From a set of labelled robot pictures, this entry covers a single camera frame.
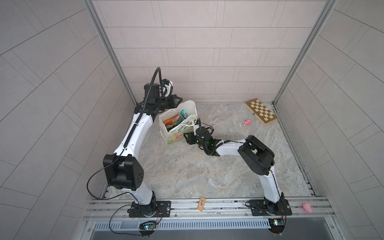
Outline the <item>teal Fox's mint candy bag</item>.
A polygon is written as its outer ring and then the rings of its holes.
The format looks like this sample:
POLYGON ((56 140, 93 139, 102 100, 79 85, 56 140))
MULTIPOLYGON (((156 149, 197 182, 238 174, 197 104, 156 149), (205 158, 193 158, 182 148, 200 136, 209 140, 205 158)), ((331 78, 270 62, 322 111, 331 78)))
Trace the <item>teal Fox's mint candy bag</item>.
POLYGON ((181 110, 181 116, 186 120, 188 118, 188 115, 186 114, 185 110, 181 110))

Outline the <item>illustrated white paper bag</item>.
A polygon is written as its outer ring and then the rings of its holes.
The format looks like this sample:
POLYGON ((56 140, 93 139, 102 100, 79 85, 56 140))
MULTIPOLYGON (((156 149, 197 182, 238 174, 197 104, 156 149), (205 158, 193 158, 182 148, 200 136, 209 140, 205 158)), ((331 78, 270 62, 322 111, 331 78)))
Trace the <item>illustrated white paper bag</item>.
POLYGON ((160 133, 167 144, 170 144, 186 133, 194 131, 194 125, 198 120, 196 103, 188 100, 177 108, 168 110, 160 115, 160 133))

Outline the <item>orange Fox's fruits candy bag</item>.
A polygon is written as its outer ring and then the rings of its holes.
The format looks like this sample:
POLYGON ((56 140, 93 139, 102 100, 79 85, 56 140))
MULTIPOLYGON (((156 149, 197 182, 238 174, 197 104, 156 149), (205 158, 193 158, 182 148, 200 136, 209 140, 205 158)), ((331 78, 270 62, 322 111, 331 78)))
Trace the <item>orange Fox's fruits candy bag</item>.
POLYGON ((176 116, 166 121, 163 121, 163 124, 166 127, 167 131, 170 131, 173 128, 175 128, 177 125, 179 125, 183 120, 184 118, 180 114, 177 114, 176 116))

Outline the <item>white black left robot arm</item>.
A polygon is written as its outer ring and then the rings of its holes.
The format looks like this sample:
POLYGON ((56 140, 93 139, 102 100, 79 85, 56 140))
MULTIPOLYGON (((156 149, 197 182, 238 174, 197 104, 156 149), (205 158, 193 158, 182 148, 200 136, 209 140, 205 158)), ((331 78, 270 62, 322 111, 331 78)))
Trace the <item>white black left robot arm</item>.
POLYGON ((152 217, 157 212, 156 195, 144 184, 144 169, 138 161, 139 151, 156 116, 176 108, 182 98, 172 93, 171 81, 162 79, 161 68, 156 68, 144 90, 145 98, 136 105, 133 122, 122 143, 112 155, 105 155, 103 168, 110 187, 123 190, 134 198, 133 213, 152 217))

